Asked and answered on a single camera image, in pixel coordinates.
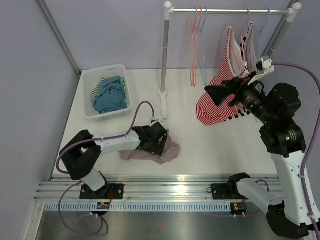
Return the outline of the pink lilac tank top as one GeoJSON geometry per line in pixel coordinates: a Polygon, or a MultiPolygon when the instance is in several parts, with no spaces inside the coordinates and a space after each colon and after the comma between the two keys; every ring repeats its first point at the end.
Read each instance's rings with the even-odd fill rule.
{"type": "Polygon", "coordinates": [[[169,163],[179,156],[181,146],[174,142],[171,138],[170,131],[168,130],[168,138],[164,146],[161,156],[143,151],[143,150],[122,150],[119,151],[119,156],[124,161],[141,160],[152,161],[158,165],[169,163]]]}

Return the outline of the blue tank top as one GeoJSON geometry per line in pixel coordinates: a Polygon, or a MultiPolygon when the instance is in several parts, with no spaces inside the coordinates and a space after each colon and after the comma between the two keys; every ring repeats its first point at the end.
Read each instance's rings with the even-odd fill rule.
{"type": "Polygon", "coordinates": [[[105,80],[98,91],[98,96],[92,102],[93,108],[100,114],[124,110],[128,107],[124,98],[124,87],[115,80],[105,80]]]}

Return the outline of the green striped tank top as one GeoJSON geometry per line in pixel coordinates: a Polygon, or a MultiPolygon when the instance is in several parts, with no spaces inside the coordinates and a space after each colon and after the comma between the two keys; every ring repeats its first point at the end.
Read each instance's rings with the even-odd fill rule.
{"type": "Polygon", "coordinates": [[[123,85],[123,88],[124,88],[124,98],[126,99],[127,98],[127,87],[126,87],[126,81],[123,77],[120,77],[119,75],[117,76],[113,76],[113,77],[102,77],[98,84],[94,87],[94,89],[92,90],[91,92],[91,95],[90,95],[90,98],[91,98],[91,101],[94,102],[95,98],[99,95],[99,89],[100,89],[100,86],[101,84],[105,81],[105,80],[115,80],[117,83],[120,83],[121,85],[123,85]]]}

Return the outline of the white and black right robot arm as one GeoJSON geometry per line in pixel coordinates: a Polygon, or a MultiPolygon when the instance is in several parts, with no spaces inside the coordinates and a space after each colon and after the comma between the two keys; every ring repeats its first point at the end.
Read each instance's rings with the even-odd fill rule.
{"type": "Polygon", "coordinates": [[[307,147],[301,128],[293,120],[301,107],[297,89],[287,83],[278,83],[265,95],[250,83],[249,77],[235,77],[204,89],[218,107],[228,96],[234,95],[232,105],[243,105],[262,122],[260,137],[276,167],[283,198],[273,196],[244,172],[228,178],[226,194],[233,199],[252,201],[265,214],[269,227],[277,236],[289,239],[308,236],[316,228],[303,198],[302,174],[299,172],[307,147]]]}

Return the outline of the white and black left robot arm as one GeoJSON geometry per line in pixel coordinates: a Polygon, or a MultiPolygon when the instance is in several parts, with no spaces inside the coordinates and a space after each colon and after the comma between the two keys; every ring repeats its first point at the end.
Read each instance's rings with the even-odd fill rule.
{"type": "Polygon", "coordinates": [[[82,184],[79,198],[82,200],[110,199],[116,192],[104,175],[96,170],[98,159],[120,151],[142,150],[161,156],[168,139],[168,131],[159,122],[134,126],[128,132],[117,135],[92,135],[80,131],[59,153],[66,173],[82,184]]]}

